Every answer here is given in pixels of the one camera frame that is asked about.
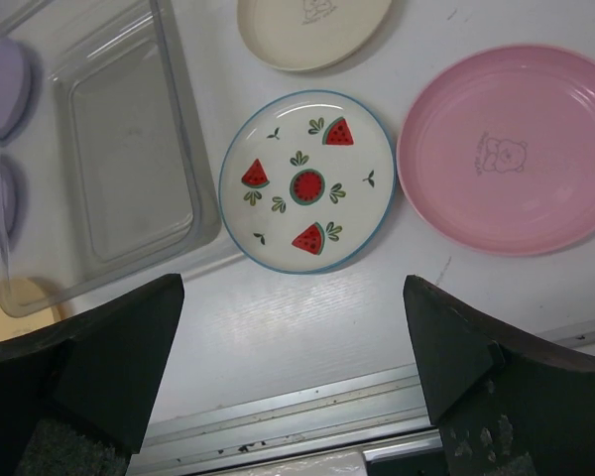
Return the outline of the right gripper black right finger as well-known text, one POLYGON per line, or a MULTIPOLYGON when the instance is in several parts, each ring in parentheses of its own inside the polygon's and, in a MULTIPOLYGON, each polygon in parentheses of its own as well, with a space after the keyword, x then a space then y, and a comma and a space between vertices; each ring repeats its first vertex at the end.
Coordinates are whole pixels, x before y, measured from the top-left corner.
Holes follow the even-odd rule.
POLYGON ((418 276, 403 300, 430 423, 453 475, 595 475, 595 356, 418 276))

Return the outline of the yellow plastic plate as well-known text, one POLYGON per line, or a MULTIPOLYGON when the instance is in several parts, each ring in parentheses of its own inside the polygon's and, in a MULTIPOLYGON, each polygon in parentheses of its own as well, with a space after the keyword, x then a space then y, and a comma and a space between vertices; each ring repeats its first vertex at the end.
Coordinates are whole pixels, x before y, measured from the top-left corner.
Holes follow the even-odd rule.
POLYGON ((0 342, 49 327, 65 319, 60 305, 47 306, 48 293, 38 283, 19 279, 10 292, 0 289, 0 342))

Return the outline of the white watermelon pattern plate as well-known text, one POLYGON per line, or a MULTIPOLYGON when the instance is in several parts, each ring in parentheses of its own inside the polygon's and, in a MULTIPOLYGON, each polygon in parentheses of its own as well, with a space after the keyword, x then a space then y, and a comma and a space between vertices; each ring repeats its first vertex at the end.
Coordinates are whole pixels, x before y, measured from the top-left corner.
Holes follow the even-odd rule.
POLYGON ((324 273, 374 238, 396 174, 391 138, 370 109, 342 93, 298 91, 266 104, 232 140, 219 175, 220 213, 258 265, 324 273))

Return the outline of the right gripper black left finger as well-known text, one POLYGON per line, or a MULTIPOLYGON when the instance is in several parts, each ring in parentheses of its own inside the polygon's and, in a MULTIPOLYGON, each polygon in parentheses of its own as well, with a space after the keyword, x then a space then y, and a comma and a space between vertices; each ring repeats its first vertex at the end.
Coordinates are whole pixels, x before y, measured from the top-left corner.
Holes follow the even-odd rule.
POLYGON ((178 274, 0 342, 0 475, 123 475, 184 301, 178 274))

